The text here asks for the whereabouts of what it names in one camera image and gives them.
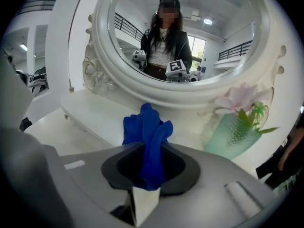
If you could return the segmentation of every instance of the brown pants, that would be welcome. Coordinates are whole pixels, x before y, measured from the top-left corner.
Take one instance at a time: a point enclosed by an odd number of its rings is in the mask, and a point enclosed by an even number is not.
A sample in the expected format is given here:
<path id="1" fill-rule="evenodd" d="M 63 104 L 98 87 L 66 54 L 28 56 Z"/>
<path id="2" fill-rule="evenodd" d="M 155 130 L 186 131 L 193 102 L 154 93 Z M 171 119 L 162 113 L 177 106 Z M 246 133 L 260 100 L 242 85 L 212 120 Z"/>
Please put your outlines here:
<path id="1" fill-rule="evenodd" d="M 160 80 L 166 80 L 167 78 L 165 68 L 161 68 L 151 64 L 148 64 L 147 67 L 143 70 L 143 72 L 153 78 L 157 78 Z"/>

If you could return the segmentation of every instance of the light fixture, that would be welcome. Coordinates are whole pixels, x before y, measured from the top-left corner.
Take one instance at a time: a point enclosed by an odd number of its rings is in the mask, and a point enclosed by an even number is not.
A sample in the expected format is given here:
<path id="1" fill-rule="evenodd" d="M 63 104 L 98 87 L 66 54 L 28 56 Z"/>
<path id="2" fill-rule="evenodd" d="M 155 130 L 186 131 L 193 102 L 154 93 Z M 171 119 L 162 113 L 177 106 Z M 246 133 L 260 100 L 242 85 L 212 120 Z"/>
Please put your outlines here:
<path id="1" fill-rule="evenodd" d="M 21 44 L 21 45 L 19 45 L 23 50 L 25 50 L 25 51 L 28 51 L 28 48 L 27 48 L 27 46 L 26 45 L 24 45 L 24 44 Z"/>
<path id="2" fill-rule="evenodd" d="M 212 25 L 212 21 L 210 19 L 204 19 L 204 23 L 206 25 Z"/>

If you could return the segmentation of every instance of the flower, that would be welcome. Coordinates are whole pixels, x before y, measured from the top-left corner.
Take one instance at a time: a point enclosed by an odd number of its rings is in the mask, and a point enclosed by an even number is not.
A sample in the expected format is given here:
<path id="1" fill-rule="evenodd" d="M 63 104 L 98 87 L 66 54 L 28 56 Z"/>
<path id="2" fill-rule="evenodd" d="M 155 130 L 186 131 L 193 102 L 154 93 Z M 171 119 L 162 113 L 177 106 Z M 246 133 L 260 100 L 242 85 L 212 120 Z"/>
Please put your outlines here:
<path id="1" fill-rule="evenodd" d="M 271 93 L 272 89 L 257 92 L 257 85 L 249 86 L 243 83 L 240 88 L 232 87 L 228 96 L 216 98 L 215 104 L 221 108 L 216 110 L 217 114 L 238 113 L 241 109 L 248 112 L 253 103 L 264 99 Z"/>

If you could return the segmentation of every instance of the black metal railing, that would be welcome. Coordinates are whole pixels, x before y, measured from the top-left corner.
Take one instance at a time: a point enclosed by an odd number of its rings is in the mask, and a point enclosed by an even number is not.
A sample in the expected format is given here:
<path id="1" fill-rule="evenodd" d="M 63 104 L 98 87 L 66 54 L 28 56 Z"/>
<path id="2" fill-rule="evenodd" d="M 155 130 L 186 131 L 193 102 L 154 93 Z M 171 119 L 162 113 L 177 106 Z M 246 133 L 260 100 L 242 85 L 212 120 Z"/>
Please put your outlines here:
<path id="1" fill-rule="evenodd" d="M 118 13 L 115 13 L 114 27 L 138 41 L 142 40 L 143 33 Z"/>
<path id="2" fill-rule="evenodd" d="M 22 13 L 53 10 L 56 0 L 26 0 L 18 9 L 16 16 Z"/>
<path id="3" fill-rule="evenodd" d="M 252 43 L 252 40 L 245 42 L 243 44 L 240 44 L 236 47 L 232 47 L 226 51 L 220 52 L 218 60 L 220 61 L 220 60 L 227 59 L 230 57 L 245 55 L 247 53 L 247 51 L 250 49 L 251 43 Z"/>

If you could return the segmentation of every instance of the white patterned shirt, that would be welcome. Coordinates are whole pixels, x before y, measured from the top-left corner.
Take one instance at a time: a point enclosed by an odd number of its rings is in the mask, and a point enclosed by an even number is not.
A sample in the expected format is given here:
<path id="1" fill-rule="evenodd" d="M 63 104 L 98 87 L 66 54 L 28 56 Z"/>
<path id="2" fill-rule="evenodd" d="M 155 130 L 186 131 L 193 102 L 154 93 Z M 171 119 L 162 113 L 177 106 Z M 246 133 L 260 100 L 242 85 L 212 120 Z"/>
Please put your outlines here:
<path id="1" fill-rule="evenodd" d="M 152 46 L 153 40 L 151 41 L 150 45 L 150 56 L 148 63 L 159 65 L 162 68 L 167 68 L 167 64 L 174 61 L 174 56 L 172 56 L 171 53 L 167 54 L 164 52 L 166 49 L 167 30 L 168 29 L 166 28 L 160 28 L 161 41 L 158 42 L 156 50 L 155 46 Z"/>

